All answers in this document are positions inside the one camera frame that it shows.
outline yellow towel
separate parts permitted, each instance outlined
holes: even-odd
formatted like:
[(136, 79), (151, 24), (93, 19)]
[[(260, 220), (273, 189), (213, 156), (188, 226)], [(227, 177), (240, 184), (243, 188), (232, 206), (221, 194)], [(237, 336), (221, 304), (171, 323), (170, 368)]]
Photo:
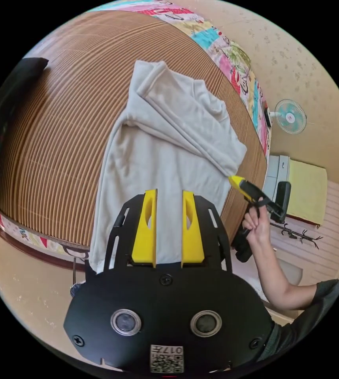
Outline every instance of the yellow towel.
[(291, 196), (287, 214), (322, 225), (328, 176), (326, 169), (290, 160)]

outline yellow bracket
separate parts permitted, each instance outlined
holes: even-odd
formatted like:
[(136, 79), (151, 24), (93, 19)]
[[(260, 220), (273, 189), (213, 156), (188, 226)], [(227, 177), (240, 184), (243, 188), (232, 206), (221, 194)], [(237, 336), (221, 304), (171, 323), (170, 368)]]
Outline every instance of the yellow bracket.
[[(187, 227), (187, 218), (190, 221), (189, 228)], [(181, 266), (184, 263), (202, 263), (203, 261), (204, 250), (194, 196), (192, 192), (183, 191), (183, 251)]]
[(251, 202), (253, 201), (252, 197), (248, 193), (243, 191), (241, 188), (242, 183), (246, 182), (245, 178), (242, 178), (241, 176), (233, 175), (233, 176), (230, 176), (228, 179), (233, 188), (239, 191), (244, 197), (246, 197), (247, 200)]
[(145, 193), (132, 253), (134, 263), (152, 264), (153, 267), (156, 266), (156, 196), (156, 189)]

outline qr code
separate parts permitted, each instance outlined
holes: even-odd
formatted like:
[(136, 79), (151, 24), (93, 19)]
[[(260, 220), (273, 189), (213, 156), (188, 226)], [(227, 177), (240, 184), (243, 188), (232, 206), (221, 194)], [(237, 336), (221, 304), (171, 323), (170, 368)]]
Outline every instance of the qr code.
[(181, 346), (151, 345), (150, 354), (151, 372), (184, 372), (184, 354)]

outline person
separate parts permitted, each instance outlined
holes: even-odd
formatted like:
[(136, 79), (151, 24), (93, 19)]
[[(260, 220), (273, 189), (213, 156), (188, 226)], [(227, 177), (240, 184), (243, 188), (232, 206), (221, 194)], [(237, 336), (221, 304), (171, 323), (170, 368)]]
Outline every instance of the person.
[(271, 246), (267, 209), (262, 206), (258, 210), (250, 208), (242, 226), (251, 230), (247, 241), (262, 290), (268, 301), (280, 310), (303, 310), (292, 324), (281, 326), (274, 323), (259, 361), (288, 350), (319, 323), (339, 295), (339, 279), (302, 286), (289, 283)]

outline white fan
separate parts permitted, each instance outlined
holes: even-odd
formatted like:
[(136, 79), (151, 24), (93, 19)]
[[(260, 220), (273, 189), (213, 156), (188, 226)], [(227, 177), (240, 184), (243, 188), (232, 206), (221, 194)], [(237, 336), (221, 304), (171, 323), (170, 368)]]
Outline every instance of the white fan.
[(279, 126), (289, 134), (299, 134), (307, 125), (307, 116), (304, 110), (298, 103), (290, 99), (279, 101), (275, 112), (268, 111), (268, 116), (270, 120), (275, 118)]

